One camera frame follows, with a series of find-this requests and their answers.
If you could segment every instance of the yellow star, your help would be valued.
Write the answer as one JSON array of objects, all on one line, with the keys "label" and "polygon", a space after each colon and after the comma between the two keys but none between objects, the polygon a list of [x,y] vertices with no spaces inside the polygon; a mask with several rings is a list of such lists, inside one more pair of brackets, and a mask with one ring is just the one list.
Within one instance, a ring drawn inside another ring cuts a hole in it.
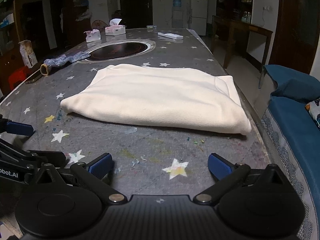
[{"label": "yellow star", "polygon": [[53,118],[54,118],[53,115],[50,115],[49,117],[46,117],[44,123],[46,123],[46,122],[51,122]]},{"label": "yellow star", "polygon": [[170,173],[170,178],[173,179],[177,175],[182,175],[187,177],[185,168],[187,167],[188,163],[179,163],[177,159],[173,159],[172,165],[168,168],[162,169],[165,172]]}]

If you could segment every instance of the blue gripper pad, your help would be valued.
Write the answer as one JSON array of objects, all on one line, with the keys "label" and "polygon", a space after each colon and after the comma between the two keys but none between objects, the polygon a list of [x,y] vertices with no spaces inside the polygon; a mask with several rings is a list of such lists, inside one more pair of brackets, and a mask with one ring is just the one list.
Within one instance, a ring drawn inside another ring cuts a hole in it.
[{"label": "blue gripper pad", "polygon": [[233,172],[234,165],[216,153],[211,153],[208,159],[208,168],[213,176],[221,180]]},{"label": "blue gripper pad", "polygon": [[114,162],[112,156],[109,153],[104,153],[92,162],[87,164],[89,173],[96,176],[98,179],[102,179],[109,171],[113,169]]},{"label": "blue gripper pad", "polygon": [[24,124],[19,122],[7,122],[6,132],[18,135],[31,136],[34,133],[33,127],[30,124]]}]

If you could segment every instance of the fleece fabric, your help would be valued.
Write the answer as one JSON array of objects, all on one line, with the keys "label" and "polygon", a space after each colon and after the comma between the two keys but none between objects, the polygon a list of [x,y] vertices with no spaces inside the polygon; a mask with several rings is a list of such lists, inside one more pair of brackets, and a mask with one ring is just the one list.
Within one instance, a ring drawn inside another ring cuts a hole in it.
[{"label": "fleece fabric", "polygon": [[243,135],[251,131],[232,76],[214,77],[192,68],[110,65],[82,92],[63,99],[61,107],[105,122]]}]

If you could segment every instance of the refrigerator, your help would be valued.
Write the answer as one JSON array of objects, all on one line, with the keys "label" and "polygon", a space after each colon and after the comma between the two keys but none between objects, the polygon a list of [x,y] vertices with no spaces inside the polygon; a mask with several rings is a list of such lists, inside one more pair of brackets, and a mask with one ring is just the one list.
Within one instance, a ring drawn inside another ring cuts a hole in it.
[{"label": "refrigerator", "polygon": [[208,0],[190,0],[190,26],[198,35],[205,36]]}]

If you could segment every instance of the remote control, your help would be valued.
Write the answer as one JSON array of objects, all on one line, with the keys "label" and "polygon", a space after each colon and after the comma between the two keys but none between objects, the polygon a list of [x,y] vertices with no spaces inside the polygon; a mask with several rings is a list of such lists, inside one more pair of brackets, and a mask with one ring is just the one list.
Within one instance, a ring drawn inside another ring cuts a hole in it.
[{"label": "remote control", "polygon": [[182,40],[183,36],[178,35],[178,34],[173,34],[173,33],[158,33],[158,35],[160,36],[164,36],[170,39],[174,39],[174,40]]}]

